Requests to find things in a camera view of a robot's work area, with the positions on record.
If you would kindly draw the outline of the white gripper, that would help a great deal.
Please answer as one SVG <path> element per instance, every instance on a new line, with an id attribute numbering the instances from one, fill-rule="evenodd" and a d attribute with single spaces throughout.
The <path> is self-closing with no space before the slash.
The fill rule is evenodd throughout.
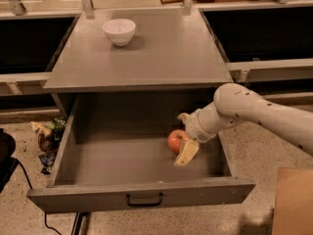
<path id="1" fill-rule="evenodd" d="M 178 120 L 185 124 L 185 132 L 192 140 L 180 140 L 174 144 L 173 151 L 177 154 L 177 158 L 174 162 L 175 166 L 187 165 L 198 152 L 200 148 L 199 143 L 206 143 L 215 137 L 215 134 L 207 132 L 201 126 L 199 120 L 200 111 L 201 110 L 195 110 L 190 115 L 181 113 L 177 117 Z"/>

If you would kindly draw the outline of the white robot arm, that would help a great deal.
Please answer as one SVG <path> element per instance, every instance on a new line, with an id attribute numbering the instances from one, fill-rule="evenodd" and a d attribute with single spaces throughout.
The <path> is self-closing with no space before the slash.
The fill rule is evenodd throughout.
<path id="1" fill-rule="evenodd" d="M 182 113 L 178 119 L 185 124 L 187 141 L 180 145 L 175 166 L 187 165 L 200 149 L 201 143 L 213 139 L 224 129 L 244 121 L 253 122 L 313 155 L 313 114 L 263 99 L 259 94 L 239 84 L 221 85 L 213 101 L 191 114 Z"/>

